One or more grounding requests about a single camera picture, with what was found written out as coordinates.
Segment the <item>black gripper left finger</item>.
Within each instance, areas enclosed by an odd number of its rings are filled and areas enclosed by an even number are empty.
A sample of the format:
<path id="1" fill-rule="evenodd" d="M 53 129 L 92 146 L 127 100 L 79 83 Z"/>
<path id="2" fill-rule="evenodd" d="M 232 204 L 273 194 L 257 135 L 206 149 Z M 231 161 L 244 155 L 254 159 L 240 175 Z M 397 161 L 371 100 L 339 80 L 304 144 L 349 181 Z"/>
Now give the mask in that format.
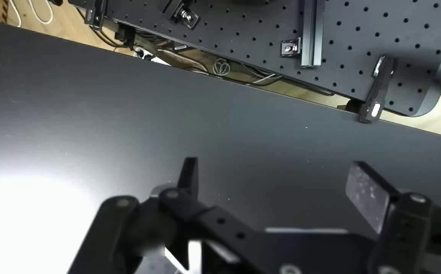
<path id="1" fill-rule="evenodd" d="M 252 229 L 222 208 L 200 204 L 197 190 L 197 159 L 187 156 L 178 182 L 144 202 L 130 194 L 105 199 L 67 274 L 133 274 L 152 251 L 167 254 L 178 271 L 258 272 L 248 245 Z"/>

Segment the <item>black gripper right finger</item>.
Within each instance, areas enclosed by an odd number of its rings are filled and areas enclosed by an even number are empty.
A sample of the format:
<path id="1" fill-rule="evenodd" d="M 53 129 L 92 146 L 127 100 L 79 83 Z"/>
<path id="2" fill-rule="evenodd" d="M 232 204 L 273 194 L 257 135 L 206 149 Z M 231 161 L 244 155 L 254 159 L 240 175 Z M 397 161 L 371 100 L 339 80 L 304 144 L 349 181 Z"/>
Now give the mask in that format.
<path id="1" fill-rule="evenodd" d="M 441 274 L 441 205 L 398 190 L 363 161 L 349 167 L 345 194 L 377 232 L 372 274 Z"/>

